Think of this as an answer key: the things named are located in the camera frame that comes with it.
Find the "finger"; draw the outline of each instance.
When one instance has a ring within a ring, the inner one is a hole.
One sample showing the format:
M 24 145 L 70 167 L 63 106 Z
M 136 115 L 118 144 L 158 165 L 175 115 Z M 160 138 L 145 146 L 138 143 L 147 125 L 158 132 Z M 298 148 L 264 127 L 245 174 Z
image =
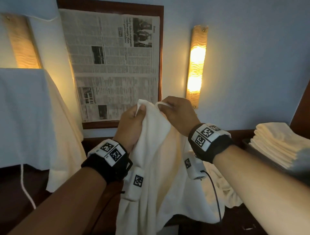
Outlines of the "finger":
M 160 110 L 161 112 L 163 112 L 163 113 L 166 115 L 166 117 L 168 118 L 168 120 L 171 119 L 171 118 L 173 118 L 174 115 L 175 115 L 174 109 L 170 108 L 170 107 L 167 106 L 167 105 L 159 104 L 159 105 L 158 105 L 158 108 L 159 108 L 159 110 Z
M 135 114 L 137 113 L 137 109 L 138 109 L 138 105 L 134 105 L 132 107 L 130 107 L 129 109 L 127 109 L 126 111 L 126 115 L 130 118 L 134 118 Z
M 181 100 L 182 98 L 180 97 L 168 96 L 163 100 L 163 102 L 176 107 L 180 104 Z
M 137 112 L 137 115 L 136 115 L 135 119 L 137 119 L 138 121 L 142 122 L 144 117 L 145 117 L 145 114 L 146 114 L 146 106 L 144 104 L 142 104 L 139 107 L 139 110 Z

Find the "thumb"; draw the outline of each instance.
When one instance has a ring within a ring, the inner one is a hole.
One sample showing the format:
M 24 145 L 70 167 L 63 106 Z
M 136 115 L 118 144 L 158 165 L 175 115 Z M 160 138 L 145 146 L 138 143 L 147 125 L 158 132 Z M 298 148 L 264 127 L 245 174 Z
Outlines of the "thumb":
M 175 111 L 172 108 L 168 107 L 167 105 L 159 104 L 158 108 L 161 112 L 163 112 L 166 115 L 168 120 L 172 119 L 175 115 Z
M 139 107 L 139 110 L 137 112 L 137 115 L 135 117 L 135 119 L 138 119 L 139 121 L 143 121 L 144 117 L 145 117 L 145 114 L 146 114 L 146 107 L 144 104 L 142 104 L 140 107 Z

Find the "newspaper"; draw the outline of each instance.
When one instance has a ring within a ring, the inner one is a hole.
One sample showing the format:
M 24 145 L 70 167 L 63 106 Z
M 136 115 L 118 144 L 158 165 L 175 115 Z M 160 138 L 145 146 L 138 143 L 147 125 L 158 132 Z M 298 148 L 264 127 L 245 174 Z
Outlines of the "newspaper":
M 83 122 L 158 101 L 159 17 L 60 9 Z

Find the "left hand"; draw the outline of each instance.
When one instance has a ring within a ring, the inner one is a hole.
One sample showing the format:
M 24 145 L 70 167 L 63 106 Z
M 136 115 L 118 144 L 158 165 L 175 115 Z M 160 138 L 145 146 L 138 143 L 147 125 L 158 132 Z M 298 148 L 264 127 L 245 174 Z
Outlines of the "left hand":
M 119 142 L 130 153 L 135 143 L 138 141 L 141 130 L 142 121 L 146 114 L 145 105 L 141 105 L 137 115 L 137 105 L 132 106 L 125 111 L 118 124 L 118 129 L 113 140 Z

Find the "hand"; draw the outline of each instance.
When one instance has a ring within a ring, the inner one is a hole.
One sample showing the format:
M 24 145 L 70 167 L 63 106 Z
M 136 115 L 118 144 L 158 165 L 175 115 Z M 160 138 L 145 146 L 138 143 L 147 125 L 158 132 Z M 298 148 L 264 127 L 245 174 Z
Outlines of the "hand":
M 146 107 L 141 105 L 137 115 L 137 105 L 132 106 L 121 116 L 118 128 L 113 140 L 119 142 L 130 153 L 135 143 L 138 141 L 141 130 L 142 121 L 145 117 Z
M 166 115 L 168 121 L 178 132 L 188 137 L 193 127 L 200 123 L 191 102 L 187 99 L 174 96 L 168 96 L 163 102 L 172 105 L 173 108 L 159 104 L 159 110 Z

